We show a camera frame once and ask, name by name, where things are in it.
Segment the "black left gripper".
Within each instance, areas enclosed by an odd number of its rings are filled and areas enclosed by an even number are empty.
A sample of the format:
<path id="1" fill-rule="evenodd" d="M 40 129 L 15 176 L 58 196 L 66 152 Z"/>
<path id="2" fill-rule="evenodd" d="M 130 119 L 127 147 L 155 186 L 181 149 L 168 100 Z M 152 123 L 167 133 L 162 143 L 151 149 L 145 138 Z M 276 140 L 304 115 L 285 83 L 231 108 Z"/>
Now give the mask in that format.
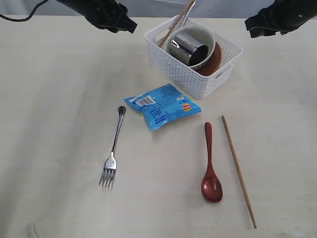
<path id="1" fill-rule="evenodd" d="M 127 7 L 115 0 L 60 0 L 59 2 L 85 17 L 98 29 L 112 33 L 127 31 L 132 34 L 137 28 L 137 23 L 128 16 Z"/>

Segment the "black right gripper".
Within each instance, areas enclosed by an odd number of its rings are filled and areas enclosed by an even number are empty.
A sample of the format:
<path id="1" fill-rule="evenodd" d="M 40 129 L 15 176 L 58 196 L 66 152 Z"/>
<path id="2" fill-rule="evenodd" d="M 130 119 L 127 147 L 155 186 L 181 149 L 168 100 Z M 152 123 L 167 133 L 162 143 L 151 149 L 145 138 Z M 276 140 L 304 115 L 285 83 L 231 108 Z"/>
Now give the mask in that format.
<path id="1" fill-rule="evenodd" d="M 317 16 L 316 0 L 276 0 L 244 21 L 251 38 L 285 35 Z"/>

